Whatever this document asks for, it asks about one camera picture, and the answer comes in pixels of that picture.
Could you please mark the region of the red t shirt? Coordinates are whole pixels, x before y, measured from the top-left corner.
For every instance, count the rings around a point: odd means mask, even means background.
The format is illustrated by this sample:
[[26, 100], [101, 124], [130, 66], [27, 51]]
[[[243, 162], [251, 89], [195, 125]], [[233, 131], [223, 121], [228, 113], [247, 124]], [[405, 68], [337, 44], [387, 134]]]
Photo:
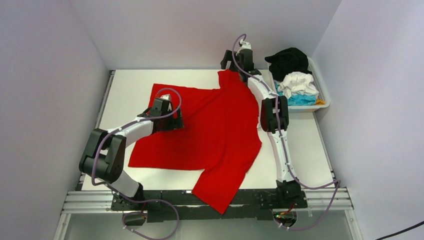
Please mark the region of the red t shirt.
[[217, 73], [218, 89], [154, 84], [151, 99], [169, 94], [183, 128], [141, 138], [132, 168], [200, 170], [192, 193], [224, 214], [259, 154], [258, 103], [237, 72]]

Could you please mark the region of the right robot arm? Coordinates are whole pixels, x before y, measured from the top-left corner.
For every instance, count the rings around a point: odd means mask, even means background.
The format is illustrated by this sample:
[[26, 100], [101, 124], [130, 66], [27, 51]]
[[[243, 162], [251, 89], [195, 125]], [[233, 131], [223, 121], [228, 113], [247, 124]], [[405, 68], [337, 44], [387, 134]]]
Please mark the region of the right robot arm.
[[297, 182], [288, 147], [289, 110], [286, 97], [279, 96], [265, 82], [253, 63], [253, 51], [243, 48], [226, 50], [220, 62], [222, 70], [227, 68], [240, 75], [241, 81], [249, 88], [258, 102], [259, 126], [266, 132], [271, 143], [276, 165], [276, 203], [287, 208], [304, 200], [303, 191]]

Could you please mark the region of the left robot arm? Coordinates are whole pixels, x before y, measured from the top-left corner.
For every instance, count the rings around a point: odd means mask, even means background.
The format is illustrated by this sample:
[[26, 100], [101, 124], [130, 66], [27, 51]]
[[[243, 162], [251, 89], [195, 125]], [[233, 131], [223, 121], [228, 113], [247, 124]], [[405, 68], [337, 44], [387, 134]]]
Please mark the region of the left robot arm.
[[174, 107], [171, 95], [154, 98], [153, 105], [131, 122], [110, 130], [95, 128], [90, 133], [82, 153], [79, 170], [89, 175], [92, 184], [110, 187], [131, 210], [139, 209], [144, 203], [143, 185], [124, 171], [126, 148], [138, 140], [158, 132], [183, 128], [179, 106]]

